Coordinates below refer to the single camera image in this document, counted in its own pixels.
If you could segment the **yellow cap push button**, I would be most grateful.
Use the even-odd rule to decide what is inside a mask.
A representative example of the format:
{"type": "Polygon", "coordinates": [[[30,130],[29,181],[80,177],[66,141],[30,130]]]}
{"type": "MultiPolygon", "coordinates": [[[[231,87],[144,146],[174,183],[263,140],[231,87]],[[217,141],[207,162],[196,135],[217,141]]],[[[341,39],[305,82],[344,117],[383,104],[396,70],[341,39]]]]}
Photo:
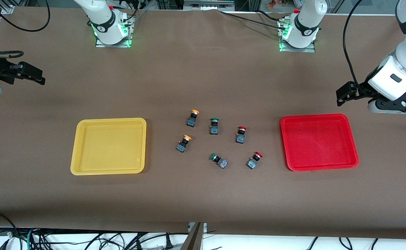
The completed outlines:
{"type": "Polygon", "coordinates": [[[195,127],[196,119],[197,119],[198,115],[199,115],[198,110],[195,110],[195,109],[191,110],[191,114],[187,119],[186,125],[190,126],[190,127],[195,127]]]}
{"type": "Polygon", "coordinates": [[[185,152],[187,148],[187,144],[192,140],[192,138],[188,135],[184,135],[182,140],[178,142],[176,146],[176,150],[179,152],[185,152]]]}

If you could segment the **red plastic tray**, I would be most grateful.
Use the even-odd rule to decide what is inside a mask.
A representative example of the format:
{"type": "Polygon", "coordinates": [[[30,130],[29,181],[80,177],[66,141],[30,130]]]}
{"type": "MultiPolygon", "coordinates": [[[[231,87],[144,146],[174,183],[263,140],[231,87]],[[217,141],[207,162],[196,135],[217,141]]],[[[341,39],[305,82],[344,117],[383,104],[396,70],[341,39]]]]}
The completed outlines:
{"type": "Polygon", "coordinates": [[[344,114],[285,116],[280,128],[291,171],[351,169],[360,163],[349,119],[344,114]]]}

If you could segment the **yellow plastic tray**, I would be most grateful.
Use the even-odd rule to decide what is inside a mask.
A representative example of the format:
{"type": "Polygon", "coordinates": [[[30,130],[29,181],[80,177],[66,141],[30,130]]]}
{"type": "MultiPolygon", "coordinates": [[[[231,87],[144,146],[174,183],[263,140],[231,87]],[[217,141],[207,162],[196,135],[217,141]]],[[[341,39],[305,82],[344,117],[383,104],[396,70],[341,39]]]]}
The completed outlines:
{"type": "Polygon", "coordinates": [[[71,173],[76,176],[138,174],[146,158],[146,120],[82,120],[76,126],[71,173]]]}

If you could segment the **colourful object behind table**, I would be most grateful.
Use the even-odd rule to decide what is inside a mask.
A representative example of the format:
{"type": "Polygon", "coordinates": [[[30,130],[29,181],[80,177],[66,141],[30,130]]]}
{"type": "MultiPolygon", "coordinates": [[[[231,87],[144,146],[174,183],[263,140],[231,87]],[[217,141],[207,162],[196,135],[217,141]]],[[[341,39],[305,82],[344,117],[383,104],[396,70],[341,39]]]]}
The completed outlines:
{"type": "Polygon", "coordinates": [[[294,0],[267,0],[268,10],[275,8],[295,8],[294,0]]]}

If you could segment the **grey device behind table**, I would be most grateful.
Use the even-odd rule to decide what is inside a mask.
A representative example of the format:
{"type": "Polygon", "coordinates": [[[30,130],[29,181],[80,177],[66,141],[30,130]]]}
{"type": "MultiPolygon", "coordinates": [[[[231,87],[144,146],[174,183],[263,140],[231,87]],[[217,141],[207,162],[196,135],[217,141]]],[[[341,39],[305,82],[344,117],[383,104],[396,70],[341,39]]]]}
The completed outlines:
{"type": "Polygon", "coordinates": [[[183,10],[221,10],[235,11],[234,0],[184,0],[183,10]]]}

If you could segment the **brown table cover sheet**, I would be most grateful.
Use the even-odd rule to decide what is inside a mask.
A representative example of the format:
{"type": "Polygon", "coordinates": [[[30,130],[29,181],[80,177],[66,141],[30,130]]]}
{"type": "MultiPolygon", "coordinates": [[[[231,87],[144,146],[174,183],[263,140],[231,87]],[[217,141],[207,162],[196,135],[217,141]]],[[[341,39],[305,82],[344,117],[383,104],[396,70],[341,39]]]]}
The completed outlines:
{"type": "Polygon", "coordinates": [[[95,47],[82,9],[52,8],[37,33],[1,21],[0,50],[24,51],[46,84],[1,82],[0,213],[18,227],[406,239],[406,115],[336,105],[345,20],[324,17],[315,53],[280,52],[271,27],[217,10],[148,11],[125,49],[95,47]],[[291,171],[280,120],[330,113],[349,119],[359,165],[291,171]],[[71,173],[81,120],[130,117],[147,123],[141,173],[71,173]]]}

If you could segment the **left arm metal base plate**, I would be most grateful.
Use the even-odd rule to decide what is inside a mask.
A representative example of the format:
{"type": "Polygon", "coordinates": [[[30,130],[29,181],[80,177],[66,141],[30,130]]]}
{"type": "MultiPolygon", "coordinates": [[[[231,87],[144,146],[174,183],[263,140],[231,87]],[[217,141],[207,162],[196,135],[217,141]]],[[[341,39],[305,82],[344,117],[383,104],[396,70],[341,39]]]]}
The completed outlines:
{"type": "Polygon", "coordinates": [[[290,30],[290,20],[287,18],[279,18],[277,21],[277,27],[283,27],[284,30],[279,30],[279,50],[281,52],[300,52],[300,53],[315,53],[314,41],[306,48],[292,47],[285,39],[283,39],[284,33],[286,34],[290,30]]]}

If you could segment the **aluminium frame profile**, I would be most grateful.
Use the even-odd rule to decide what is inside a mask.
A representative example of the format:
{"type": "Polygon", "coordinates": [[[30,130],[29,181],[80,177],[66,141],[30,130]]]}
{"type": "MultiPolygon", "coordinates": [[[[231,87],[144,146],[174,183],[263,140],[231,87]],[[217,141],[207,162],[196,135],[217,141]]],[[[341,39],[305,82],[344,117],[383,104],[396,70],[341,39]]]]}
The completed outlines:
{"type": "Polygon", "coordinates": [[[1,14],[10,15],[14,11],[14,7],[19,5],[19,2],[15,0],[0,0],[0,11],[1,14]]]}

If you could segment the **slanted metal frame post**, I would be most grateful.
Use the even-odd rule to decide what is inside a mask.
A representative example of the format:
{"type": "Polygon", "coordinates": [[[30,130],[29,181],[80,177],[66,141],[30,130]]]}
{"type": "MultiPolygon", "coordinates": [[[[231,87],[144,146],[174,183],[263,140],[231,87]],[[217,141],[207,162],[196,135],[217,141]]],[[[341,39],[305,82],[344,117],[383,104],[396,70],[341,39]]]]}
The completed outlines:
{"type": "Polygon", "coordinates": [[[207,233],[207,223],[188,223],[190,232],[180,250],[202,250],[204,234],[207,233]]]}

